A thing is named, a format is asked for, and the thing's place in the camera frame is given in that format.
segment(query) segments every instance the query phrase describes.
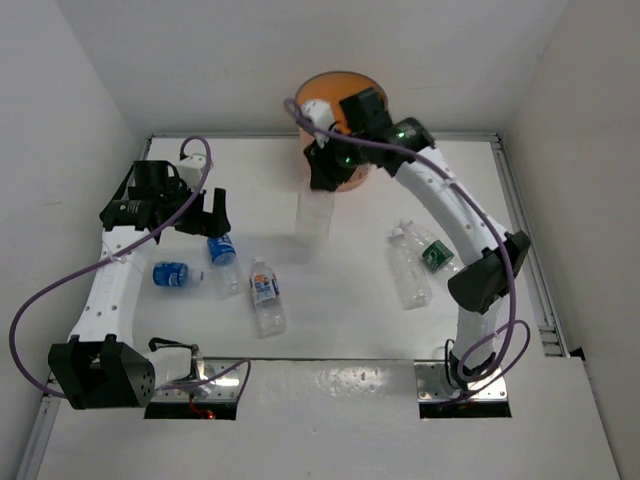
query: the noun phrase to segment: clear plastic bottle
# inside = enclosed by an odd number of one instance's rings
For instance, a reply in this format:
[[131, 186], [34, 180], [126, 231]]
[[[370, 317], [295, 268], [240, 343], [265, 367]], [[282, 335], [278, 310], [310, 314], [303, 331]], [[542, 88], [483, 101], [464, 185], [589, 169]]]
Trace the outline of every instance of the clear plastic bottle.
[[231, 296], [242, 292], [246, 283], [242, 281], [242, 271], [229, 235], [225, 233], [219, 238], [207, 239], [207, 248], [223, 294]]
[[439, 279], [446, 281], [464, 268], [460, 259], [429, 229], [412, 221], [400, 222], [400, 228], [414, 252]]
[[391, 234], [389, 261], [393, 278], [405, 310], [426, 306], [433, 298], [424, 271], [401, 228]]
[[287, 328], [287, 319], [280, 301], [278, 280], [273, 270], [259, 257], [253, 260], [250, 285], [260, 336], [264, 338], [283, 333]]
[[189, 267], [185, 263], [158, 262], [153, 267], [153, 283], [159, 287], [184, 288], [201, 285], [204, 271]]
[[329, 237], [336, 194], [311, 190], [305, 179], [298, 193], [296, 212], [296, 236], [304, 243], [318, 244]]

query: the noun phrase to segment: bottle with green label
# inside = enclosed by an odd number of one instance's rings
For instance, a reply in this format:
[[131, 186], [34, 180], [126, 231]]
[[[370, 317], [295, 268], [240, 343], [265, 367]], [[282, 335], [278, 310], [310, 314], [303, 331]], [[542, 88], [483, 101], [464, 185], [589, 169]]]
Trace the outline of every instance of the bottle with green label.
[[400, 228], [430, 272], [452, 277], [462, 270], [460, 259], [433, 232], [412, 221], [400, 222]]

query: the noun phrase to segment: bottle with blue label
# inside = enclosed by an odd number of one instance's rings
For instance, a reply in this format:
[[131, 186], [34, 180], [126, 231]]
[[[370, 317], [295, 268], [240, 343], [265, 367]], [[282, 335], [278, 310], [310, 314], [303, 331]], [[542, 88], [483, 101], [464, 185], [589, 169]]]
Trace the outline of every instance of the bottle with blue label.
[[152, 275], [153, 283], [159, 287], [184, 288], [204, 281], [204, 271], [178, 262], [158, 262]]
[[223, 294], [231, 296], [242, 292], [246, 283], [241, 280], [242, 272], [229, 235], [207, 239], [207, 248]]
[[287, 329], [287, 319], [280, 301], [278, 280], [261, 258], [253, 260], [249, 283], [260, 336], [264, 338], [283, 333]]

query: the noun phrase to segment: white table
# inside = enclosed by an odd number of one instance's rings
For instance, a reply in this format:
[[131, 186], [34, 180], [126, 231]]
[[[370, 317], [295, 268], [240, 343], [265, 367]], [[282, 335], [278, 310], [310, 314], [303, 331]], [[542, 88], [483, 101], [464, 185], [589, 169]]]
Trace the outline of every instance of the white table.
[[[179, 143], [154, 139], [149, 158], [172, 157]], [[440, 146], [477, 200], [509, 225], [489, 144]], [[210, 356], [351, 360], [254, 362], [234, 422], [144, 420], [139, 409], [50, 405], [27, 463], [31, 473], [39, 468], [40, 480], [618, 478], [581, 362], [545, 358], [535, 328], [528, 354], [507, 376], [513, 418], [419, 419], [411, 360], [441, 358], [438, 348], [455, 333], [456, 307], [432, 285], [430, 307], [400, 310], [384, 263], [385, 234], [401, 217], [442, 232], [384, 172], [340, 195], [329, 254], [299, 264], [291, 260], [297, 141], [215, 139], [213, 147], [209, 188], [229, 190], [245, 270], [255, 255], [275, 268], [289, 328], [260, 340], [248, 298], [221, 302], [208, 291], [167, 292], [147, 282], [136, 345], [163, 336], [196, 341]], [[202, 239], [171, 233], [156, 257], [207, 261]], [[535, 327], [541, 306], [527, 280], [518, 281], [518, 310]], [[333, 287], [305, 294], [327, 281]]]

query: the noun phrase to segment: blue label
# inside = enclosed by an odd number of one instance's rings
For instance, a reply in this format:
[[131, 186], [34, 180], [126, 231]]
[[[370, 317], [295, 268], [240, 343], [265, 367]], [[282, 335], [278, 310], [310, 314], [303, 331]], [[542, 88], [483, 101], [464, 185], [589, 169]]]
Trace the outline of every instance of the blue label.
[[226, 233], [219, 238], [207, 239], [207, 246], [209, 247], [209, 255], [211, 256], [212, 262], [224, 253], [236, 253], [231, 239]]
[[159, 262], [153, 267], [153, 283], [159, 287], [184, 287], [189, 267], [178, 262]]

